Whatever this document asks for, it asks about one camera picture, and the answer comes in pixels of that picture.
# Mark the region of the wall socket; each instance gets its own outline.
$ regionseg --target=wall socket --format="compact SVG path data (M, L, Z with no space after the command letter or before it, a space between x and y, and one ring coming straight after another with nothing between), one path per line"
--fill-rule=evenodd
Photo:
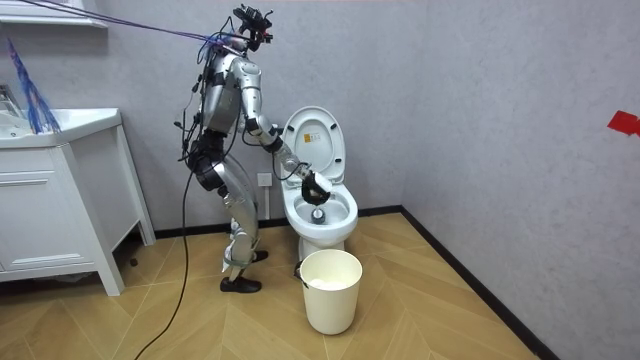
M272 185L271 173L258 173L258 186L265 187Z

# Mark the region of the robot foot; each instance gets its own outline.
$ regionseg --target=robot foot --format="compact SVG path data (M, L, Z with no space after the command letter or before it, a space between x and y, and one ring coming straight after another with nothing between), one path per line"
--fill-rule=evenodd
M256 257L253 259L252 263L262 261L269 257L269 252L267 250L257 250L254 254L256 254Z
M260 291L260 289L262 289L260 281L245 279L242 276L238 276L234 281L229 281L229 278L226 277L220 282L220 291L222 292L251 294Z

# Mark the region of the trash can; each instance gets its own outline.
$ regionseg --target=trash can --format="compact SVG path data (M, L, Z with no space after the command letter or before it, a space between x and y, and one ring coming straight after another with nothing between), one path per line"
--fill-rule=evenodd
M299 262L294 275L302 281L311 326L325 335L349 328L356 313L362 265L341 250L320 250Z

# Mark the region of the toilet seat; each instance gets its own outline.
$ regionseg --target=toilet seat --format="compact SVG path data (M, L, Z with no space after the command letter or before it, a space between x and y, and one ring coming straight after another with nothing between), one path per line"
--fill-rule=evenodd
M284 127L282 139L300 161L311 164L311 170L321 173L334 184L344 180L345 147L342 129L327 110L307 106L296 111ZM289 172L280 168L283 177ZM292 176L287 187L299 187L302 180Z

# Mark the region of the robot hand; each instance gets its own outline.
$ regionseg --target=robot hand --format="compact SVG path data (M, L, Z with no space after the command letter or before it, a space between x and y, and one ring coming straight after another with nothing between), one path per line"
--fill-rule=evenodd
M331 188L331 181L309 170L309 174L302 179L302 198L309 204L322 205L329 200Z

